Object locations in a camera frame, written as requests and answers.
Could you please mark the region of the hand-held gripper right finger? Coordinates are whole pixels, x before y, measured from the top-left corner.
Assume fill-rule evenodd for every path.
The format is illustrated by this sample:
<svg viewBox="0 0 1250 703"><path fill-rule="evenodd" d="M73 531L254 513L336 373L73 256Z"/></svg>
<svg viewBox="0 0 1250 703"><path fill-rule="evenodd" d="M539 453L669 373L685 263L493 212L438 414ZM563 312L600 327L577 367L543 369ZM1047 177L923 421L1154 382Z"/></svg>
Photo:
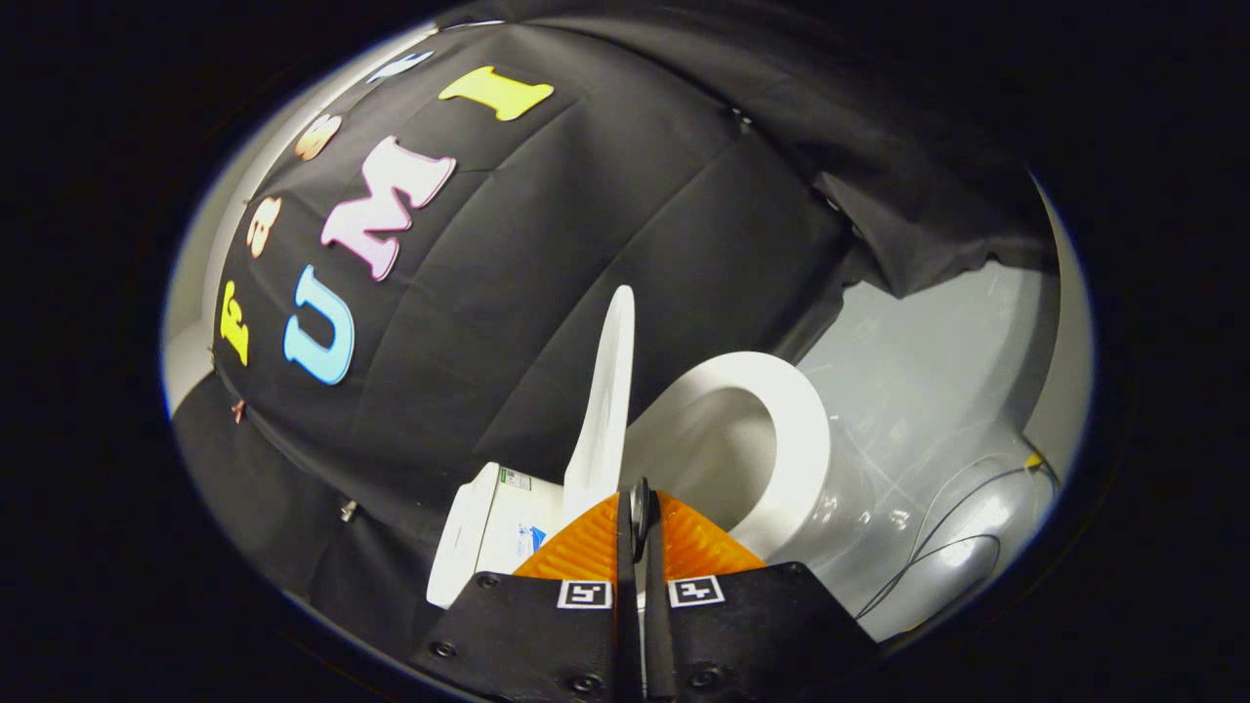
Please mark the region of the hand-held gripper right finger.
<svg viewBox="0 0 1250 703"><path fill-rule="evenodd" d="M764 565L665 492L650 495L646 552L648 698L801 699L876 660L808 565Z"/></svg>

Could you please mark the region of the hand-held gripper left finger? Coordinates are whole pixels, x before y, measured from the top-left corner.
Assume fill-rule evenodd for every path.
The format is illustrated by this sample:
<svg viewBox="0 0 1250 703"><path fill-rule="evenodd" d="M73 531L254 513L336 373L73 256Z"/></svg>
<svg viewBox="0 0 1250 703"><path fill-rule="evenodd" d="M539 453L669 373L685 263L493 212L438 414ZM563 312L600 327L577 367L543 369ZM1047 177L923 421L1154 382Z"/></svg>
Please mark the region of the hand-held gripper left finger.
<svg viewBox="0 0 1250 703"><path fill-rule="evenodd" d="M642 663L630 497L602 499L539 552L589 547L602 570L576 578L479 570L410 654L462 699L638 699Z"/></svg>

